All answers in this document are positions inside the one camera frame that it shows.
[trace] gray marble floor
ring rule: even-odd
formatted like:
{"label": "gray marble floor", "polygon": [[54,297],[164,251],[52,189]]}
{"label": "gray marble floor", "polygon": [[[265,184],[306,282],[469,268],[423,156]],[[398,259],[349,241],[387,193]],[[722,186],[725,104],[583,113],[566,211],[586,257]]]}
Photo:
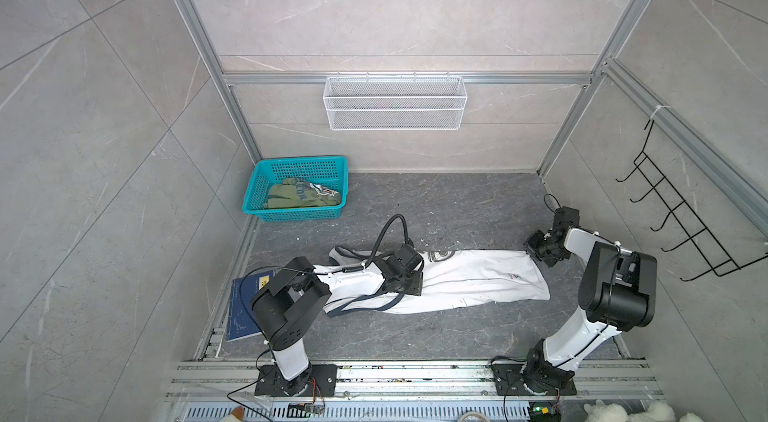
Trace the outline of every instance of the gray marble floor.
{"label": "gray marble floor", "polygon": [[[260,223],[249,269],[284,265],[305,255],[325,262],[335,244],[367,249],[388,218],[402,213],[417,249],[523,249],[536,229],[552,224],[535,174],[351,174],[347,204],[338,219]],[[397,224],[382,246],[402,243]],[[310,358],[491,358],[524,357],[552,334],[577,307],[581,268],[563,261],[540,268],[551,298],[390,315],[324,314],[304,337]],[[224,342],[222,358],[254,358],[261,337]],[[606,342],[593,358],[618,358]]]}

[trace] wall-mounted basket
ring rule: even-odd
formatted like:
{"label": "wall-mounted basket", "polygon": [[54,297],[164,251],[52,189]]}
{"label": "wall-mounted basket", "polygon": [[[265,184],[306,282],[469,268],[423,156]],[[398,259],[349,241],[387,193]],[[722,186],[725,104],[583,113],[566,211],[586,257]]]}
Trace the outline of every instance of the wall-mounted basket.
{"label": "wall-mounted basket", "polygon": [[322,100],[333,130],[458,129],[467,91],[450,75],[334,76]]}

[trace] blue notebook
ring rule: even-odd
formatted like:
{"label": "blue notebook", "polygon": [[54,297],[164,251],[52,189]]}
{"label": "blue notebook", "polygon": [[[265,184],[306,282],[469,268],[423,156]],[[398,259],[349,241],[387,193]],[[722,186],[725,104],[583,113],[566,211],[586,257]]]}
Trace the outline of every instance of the blue notebook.
{"label": "blue notebook", "polygon": [[230,319],[226,324],[226,340],[238,340],[261,333],[261,329],[251,318],[253,316],[249,309],[250,300],[254,298],[259,289],[274,276],[275,272],[268,270],[263,273],[254,273],[245,278],[242,289],[240,281],[244,278],[232,281],[232,290],[230,292]]}

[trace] plush toy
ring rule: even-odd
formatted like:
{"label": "plush toy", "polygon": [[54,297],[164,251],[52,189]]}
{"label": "plush toy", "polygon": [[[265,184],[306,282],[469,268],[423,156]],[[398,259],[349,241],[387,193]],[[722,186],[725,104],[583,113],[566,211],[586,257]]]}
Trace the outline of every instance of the plush toy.
{"label": "plush toy", "polygon": [[[648,410],[639,414],[628,415],[619,404],[606,405],[602,400],[596,400],[594,405],[584,404],[584,410],[589,414],[586,422],[675,422],[672,408],[656,400],[650,403]],[[703,421],[693,414],[686,414],[680,422]]]}

